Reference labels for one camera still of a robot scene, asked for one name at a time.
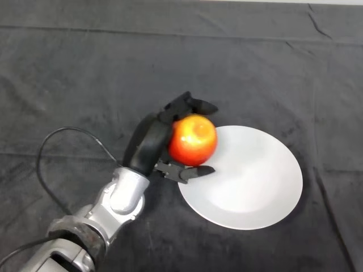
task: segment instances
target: dark gray cloth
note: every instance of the dark gray cloth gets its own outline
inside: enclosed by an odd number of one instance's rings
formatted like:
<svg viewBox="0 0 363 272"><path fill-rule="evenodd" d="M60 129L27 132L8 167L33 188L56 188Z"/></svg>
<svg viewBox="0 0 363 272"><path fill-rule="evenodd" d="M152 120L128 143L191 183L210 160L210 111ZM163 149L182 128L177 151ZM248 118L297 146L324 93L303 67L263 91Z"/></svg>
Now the dark gray cloth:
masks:
<svg viewBox="0 0 363 272"><path fill-rule="evenodd" d="M82 127L121 158L142 117L191 91L218 105L216 125L257 128L290 148L303 172L298 206L274 226L235 231L153 176L145 211L101 270L350 271L321 181L363 271L362 15L343 6L1 1L0 256L62 216L34 170L50 131ZM76 132L44 153L44 177L73 211L92 203L115 167Z"/></svg>

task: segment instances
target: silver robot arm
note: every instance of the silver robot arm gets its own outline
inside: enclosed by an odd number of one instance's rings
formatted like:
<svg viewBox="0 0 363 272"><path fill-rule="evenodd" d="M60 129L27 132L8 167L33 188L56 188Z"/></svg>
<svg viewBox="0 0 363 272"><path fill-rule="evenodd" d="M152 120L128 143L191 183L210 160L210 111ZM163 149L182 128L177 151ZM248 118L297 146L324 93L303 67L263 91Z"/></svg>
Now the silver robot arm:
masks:
<svg viewBox="0 0 363 272"><path fill-rule="evenodd" d="M21 272L95 271L122 226L141 213L148 186L144 175L127 167L116 169L94 205L51 224L48 234L60 238L44 244Z"/></svg>
<svg viewBox="0 0 363 272"><path fill-rule="evenodd" d="M122 226L141 213L145 204L143 193L149 186L147 177L152 171L182 183L214 172L207 165L185 168L161 157L175 121L192 113L209 115L217 110L215 105L194 99L186 92L158 114L146 116L125 150L124 167L115 170L112 181L101 190L95 204L53 221L48 236L54 240L44 244L21 272L95 271Z"/></svg>

